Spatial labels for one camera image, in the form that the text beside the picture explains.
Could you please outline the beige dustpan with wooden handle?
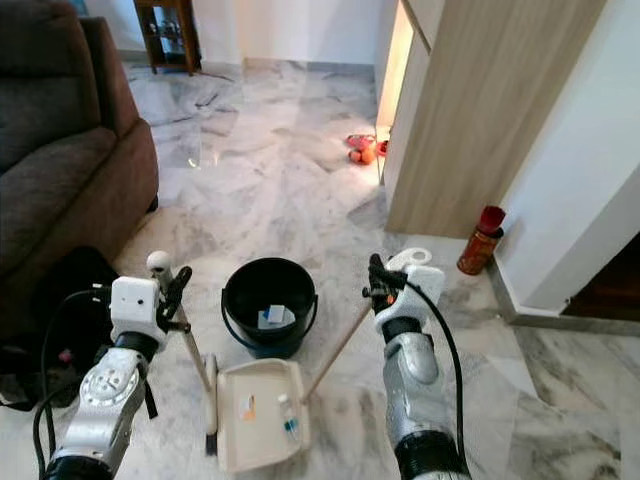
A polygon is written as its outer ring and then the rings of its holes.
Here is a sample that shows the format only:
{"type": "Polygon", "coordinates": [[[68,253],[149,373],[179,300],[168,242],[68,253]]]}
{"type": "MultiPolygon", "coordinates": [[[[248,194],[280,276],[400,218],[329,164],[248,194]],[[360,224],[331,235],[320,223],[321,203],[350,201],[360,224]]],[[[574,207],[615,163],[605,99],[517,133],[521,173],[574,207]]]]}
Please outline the beige dustpan with wooden handle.
{"type": "Polygon", "coordinates": [[[326,355],[314,376],[305,378],[298,362],[283,358],[238,358],[219,367],[218,385],[218,465],[224,474],[242,474],[256,468],[278,465],[311,447],[310,407],[321,381],[332,371],[343,349],[371,314],[366,303],[346,326],[346,332],[326,355]],[[300,417],[301,444],[291,445],[282,429],[282,415],[276,397],[294,399],[300,417]]]}

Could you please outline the black plastic bucket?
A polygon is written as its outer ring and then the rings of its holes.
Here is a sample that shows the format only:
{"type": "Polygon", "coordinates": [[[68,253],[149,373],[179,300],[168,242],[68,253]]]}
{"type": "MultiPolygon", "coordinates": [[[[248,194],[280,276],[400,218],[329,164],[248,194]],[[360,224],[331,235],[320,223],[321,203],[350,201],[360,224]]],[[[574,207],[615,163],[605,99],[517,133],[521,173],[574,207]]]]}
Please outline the black plastic bucket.
{"type": "Polygon", "coordinates": [[[234,271],[221,291],[221,320],[230,337],[255,358],[291,358],[310,333],[319,294],[305,268],[288,259],[266,257],[234,271]],[[269,305],[284,305],[297,316],[291,328],[260,332],[257,314],[269,305]]]}

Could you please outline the white and blue paper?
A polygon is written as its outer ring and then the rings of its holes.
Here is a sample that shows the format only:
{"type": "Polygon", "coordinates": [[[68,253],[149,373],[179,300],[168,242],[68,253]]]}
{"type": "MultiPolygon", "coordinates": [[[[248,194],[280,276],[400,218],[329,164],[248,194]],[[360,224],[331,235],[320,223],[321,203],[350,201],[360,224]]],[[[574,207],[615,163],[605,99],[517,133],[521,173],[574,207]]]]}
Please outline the white and blue paper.
{"type": "Polygon", "coordinates": [[[296,323],[297,316],[293,314],[291,308],[284,305],[269,305],[257,314],[256,328],[260,332],[275,332],[275,330],[291,328],[296,323]]]}

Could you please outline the red capped spray can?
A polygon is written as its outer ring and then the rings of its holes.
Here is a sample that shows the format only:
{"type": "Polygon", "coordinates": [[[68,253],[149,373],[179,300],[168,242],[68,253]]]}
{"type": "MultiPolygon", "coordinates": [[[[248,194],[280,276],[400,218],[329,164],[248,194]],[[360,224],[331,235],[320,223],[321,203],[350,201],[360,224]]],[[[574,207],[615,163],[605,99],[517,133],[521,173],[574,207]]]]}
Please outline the red capped spray can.
{"type": "Polygon", "coordinates": [[[493,260],[495,248],[506,234],[506,230],[503,229],[504,219],[506,211],[502,207],[485,206],[457,261],[456,266],[461,273],[479,275],[493,260]]]}

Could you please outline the black fabric bag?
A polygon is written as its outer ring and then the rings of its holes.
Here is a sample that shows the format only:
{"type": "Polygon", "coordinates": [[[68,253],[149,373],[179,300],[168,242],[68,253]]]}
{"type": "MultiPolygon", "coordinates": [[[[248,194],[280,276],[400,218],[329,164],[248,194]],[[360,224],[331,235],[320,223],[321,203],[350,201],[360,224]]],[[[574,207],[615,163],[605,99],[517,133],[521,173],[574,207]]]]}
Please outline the black fabric bag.
{"type": "Polygon", "coordinates": [[[74,388],[110,344],[108,305],[100,294],[79,294],[118,278],[96,248],[74,248],[47,271],[20,311],[27,323],[0,337],[0,404],[31,411],[47,381],[55,407],[76,398],[74,388]]]}

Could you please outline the small clear plastic bottle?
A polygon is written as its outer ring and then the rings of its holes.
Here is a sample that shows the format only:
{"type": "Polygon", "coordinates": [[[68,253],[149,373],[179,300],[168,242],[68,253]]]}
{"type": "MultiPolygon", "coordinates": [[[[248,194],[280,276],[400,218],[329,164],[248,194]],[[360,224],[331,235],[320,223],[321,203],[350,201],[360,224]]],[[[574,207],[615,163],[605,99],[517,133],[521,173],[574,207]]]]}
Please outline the small clear plastic bottle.
{"type": "Polygon", "coordinates": [[[279,394],[276,397],[276,403],[279,404],[280,415],[282,415],[282,429],[285,439],[291,445],[300,445],[300,417],[297,415],[294,399],[288,394],[279,394]]]}

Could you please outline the dark brown fabric sofa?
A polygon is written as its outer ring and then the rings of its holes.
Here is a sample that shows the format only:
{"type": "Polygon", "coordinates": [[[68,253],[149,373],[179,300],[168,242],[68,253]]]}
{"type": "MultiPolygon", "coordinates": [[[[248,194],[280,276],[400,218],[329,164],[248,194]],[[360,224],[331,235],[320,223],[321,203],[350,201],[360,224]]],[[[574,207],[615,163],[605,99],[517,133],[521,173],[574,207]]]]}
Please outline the dark brown fabric sofa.
{"type": "Polygon", "coordinates": [[[104,18],[0,1],[0,275],[31,296],[74,248],[113,259],[157,195],[150,125],[104,18]]]}

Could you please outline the small wooden side table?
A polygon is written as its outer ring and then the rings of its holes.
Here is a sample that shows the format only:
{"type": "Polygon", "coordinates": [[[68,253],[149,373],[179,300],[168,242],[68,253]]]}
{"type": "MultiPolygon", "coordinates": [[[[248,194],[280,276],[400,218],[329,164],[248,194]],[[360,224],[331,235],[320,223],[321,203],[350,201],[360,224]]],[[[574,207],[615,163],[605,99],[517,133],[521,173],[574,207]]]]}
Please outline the small wooden side table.
{"type": "Polygon", "coordinates": [[[151,72],[201,72],[201,51],[192,0],[132,0],[151,72]]]}

